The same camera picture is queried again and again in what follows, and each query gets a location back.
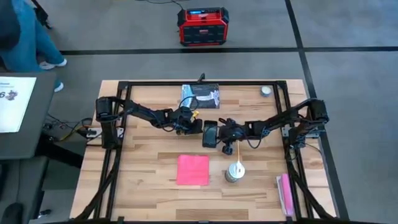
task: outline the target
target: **wooden table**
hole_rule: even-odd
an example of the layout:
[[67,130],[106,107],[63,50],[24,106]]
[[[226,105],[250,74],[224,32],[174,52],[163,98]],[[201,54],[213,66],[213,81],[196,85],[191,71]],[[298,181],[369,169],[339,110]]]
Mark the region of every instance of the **wooden table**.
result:
[[[286,81],[292,106],[307,98],[302,80]],[[116,95],[117,85],[118,80],[103,81],[99,96]],[[134,86],[131,99],[153,110],[175,109],[180,95],[180,86]],[[275,98],[262,97],[259,86],[220,86],[220,100],[219,110],[199,110],[199,118],[233,118],[242,124],[277,114]],[[224,155],[222,144],[217,149],[203,148],[201,138],[201,134],[177,136],[167,133],[153,128],[147,121],[130,116],[112,219],[124,216],[126,221],[285,220],[275,182],[277,175],[287,172],[279,130],[271,132],[258,149],[251,149],[246,141],[240,143],[246,175],[235,184],[225,181],[223,172],[236,161],[236,153]],[[91,143],[100,144],[100,139]],[[308,143],[319,147],[316,140]],[[305,147],[301,152],[309,189],[327,212],[335,215],[320,152],[312,147]],[[209,155],[209,185],[176,184],[177,157],[180,154]],[[96,193],[103,159],[104,149],[100,146],[86,148],[71,217],[77,216]],[[106,198],[101,209],[102,217]],[[300,204],[302,213],[305,213],[303,200]]]

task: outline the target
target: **table leg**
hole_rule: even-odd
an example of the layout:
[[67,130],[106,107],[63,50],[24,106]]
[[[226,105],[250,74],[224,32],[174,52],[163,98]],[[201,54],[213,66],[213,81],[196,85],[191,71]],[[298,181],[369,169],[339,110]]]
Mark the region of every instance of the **table leg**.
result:
[[36,154],[38,156],[46,156],[49,159],[54,159],[79,169],[83,163],[83,156],[55,145],[52,141],[52,137],[46,134],[41,135]]

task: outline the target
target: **pink paper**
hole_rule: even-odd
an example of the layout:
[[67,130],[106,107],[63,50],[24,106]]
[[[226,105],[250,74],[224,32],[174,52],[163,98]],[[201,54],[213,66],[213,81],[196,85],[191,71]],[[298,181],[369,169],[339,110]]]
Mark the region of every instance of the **pink paper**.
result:
[[209,157],[180,155],[177,162],[177,185],[208,185]]

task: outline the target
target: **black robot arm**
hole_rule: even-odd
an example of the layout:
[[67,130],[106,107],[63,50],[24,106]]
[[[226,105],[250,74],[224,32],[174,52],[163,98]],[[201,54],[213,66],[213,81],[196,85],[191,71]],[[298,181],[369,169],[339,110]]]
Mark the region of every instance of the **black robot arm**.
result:
[[[306,117],[299,113],[305,107],[307,107]],[[268,136],[272,130],[297,122],[300,124],[289,130],[289,143],[292,147],[304,147],[305,135],[315,130],[318,126],[327,123],[329,117],[325,103],[322,100],[312,98],[265,121],[246,121],[244,125],[237,124],[231,118],[227,120],[220,118],[219,121],[224,123],[224,126],[220,127],[218,139],[225,143],[223,152],[230,155],[233,153],[231,145],[236,140],[261,140]]]
[[[113,114],[113,105],[117,103],[123,107],[123,111]],[[165,131],[176,131],[177,134],[198,134],[202,133],[201,119],[191,121],[193,113],[190,108],[185,106],[177,110],[151,110],[141,106],[132,100],[122,100],[114,96],[101,97],[96,100],[96,120],[102,127],[102,147],[105,149],[114,149],[120,146],[115,122],[124,116],[132,115],[144,119],[155,128],[162,128]]]

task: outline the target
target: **roll of tape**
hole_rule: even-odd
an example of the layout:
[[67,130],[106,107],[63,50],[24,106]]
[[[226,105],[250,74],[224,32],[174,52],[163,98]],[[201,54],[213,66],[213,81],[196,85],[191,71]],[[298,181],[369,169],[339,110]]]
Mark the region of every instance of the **roll of tape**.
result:
[[268,97],[269,95],[271,95],[271,92],[272,92],[272,90],[268,86],[261,87],[261,95],[262,96]]

